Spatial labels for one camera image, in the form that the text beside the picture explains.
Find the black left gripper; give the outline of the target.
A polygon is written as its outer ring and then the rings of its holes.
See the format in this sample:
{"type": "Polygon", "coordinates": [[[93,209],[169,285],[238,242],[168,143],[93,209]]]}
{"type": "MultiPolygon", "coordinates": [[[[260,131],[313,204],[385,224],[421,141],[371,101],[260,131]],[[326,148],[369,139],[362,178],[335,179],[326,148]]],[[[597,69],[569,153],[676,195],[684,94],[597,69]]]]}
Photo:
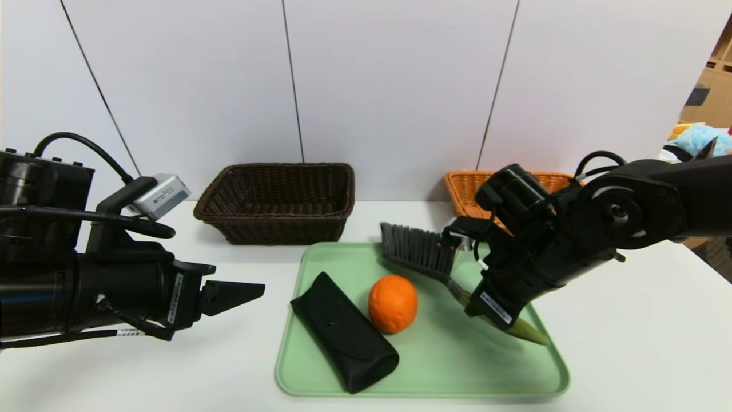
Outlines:
{"type": "Polygon", "coordinates": [[[167,251],[82,253],[73,264],[76,339],[146,335],[170,341],[201,313],[216,316],[264,295],[266,286],[209,280],[211,264],[176,260],[167,251]]]}

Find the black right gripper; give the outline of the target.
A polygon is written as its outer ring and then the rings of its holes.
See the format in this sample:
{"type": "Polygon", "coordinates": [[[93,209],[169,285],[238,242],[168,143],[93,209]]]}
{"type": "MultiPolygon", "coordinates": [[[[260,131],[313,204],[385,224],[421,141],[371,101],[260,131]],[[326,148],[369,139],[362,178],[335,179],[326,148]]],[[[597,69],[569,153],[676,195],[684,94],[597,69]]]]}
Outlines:
{"type": "Polygon", "coordinates": [[[468,258],[478,264],[482,279],[469,298],[466,313],[485,315],[502,330],[518,322],[526,305],[568,282],[568,260],[558,255],[522,256],[498,266],[472,255],[468,258]]]}

